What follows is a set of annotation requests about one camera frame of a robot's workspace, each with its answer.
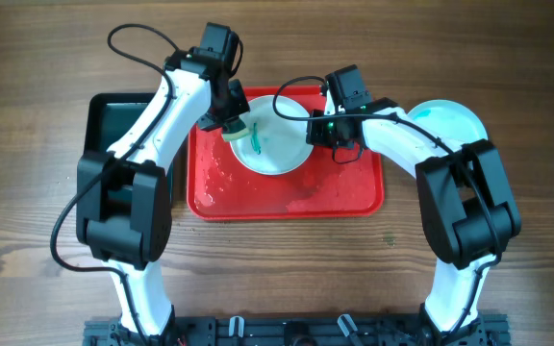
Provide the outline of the white plate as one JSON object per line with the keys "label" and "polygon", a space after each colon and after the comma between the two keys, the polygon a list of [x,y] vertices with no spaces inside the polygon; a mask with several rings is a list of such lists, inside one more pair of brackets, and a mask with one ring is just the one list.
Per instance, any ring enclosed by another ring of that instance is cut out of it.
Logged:
{"label": "white plate", "polygon": [[272,101],[272,95],[249,101],[250,111],[240,118],[250,134],[230,143],[233,154],[243,166],[268,176],[295,170],[313,151],[313,146],[306,141],[307,122],[278,116]]}

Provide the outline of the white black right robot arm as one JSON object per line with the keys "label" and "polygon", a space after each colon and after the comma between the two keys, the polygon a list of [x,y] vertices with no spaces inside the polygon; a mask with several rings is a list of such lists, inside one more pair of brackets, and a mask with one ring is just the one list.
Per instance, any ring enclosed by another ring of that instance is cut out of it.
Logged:
{"label": "white black right robot arm", "polygon": [[423,233],[437,257],[421,314],[443,341],[470,331],[489,271],[521,230],[497,148],[486,133],[468,133],[476,116],[433,109],[415,117],[374,98],[356,65],[319,82],[326,104],[307,122],[309,142],[378,153],[415,179]]}

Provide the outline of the green yellow sponge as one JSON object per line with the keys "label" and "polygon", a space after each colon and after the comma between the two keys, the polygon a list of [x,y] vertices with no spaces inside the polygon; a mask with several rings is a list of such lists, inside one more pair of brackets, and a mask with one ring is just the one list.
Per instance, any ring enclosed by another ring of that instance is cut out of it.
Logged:
{"label": "green yellow sponge", "polygon": [[239,117],[231,119],[222,125],[222,138],[224,141],[231,142],[248,135],[249,129]]}

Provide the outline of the light blue plate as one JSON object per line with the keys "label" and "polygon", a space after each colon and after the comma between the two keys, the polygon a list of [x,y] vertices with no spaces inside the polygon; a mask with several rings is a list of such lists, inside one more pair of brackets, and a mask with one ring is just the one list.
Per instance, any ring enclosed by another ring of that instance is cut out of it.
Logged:
{"label": "light blue plate", "polygon": [[413,107],[408,116],[441,136],[466,143],[489,138],[480,118],[466,106],[454,101],[426,101]]}

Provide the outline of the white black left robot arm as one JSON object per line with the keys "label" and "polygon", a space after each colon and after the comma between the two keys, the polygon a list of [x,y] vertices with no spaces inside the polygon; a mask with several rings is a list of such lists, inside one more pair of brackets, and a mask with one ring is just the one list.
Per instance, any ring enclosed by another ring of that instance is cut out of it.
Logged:
{"label": "white black left robot arm", "polygon": [[86,325],[87,345],[185,344],[159,263],[172,226],[168,172],[193,127],[226,141],[248,135],[235,77],[242,52],[234,31],[208,23],[199,45],[176,48],[157,67],[161,82],[135,123],[105,151],[81,156],[70,202],[77,238],[113,277],[122,308],[115,322]]}

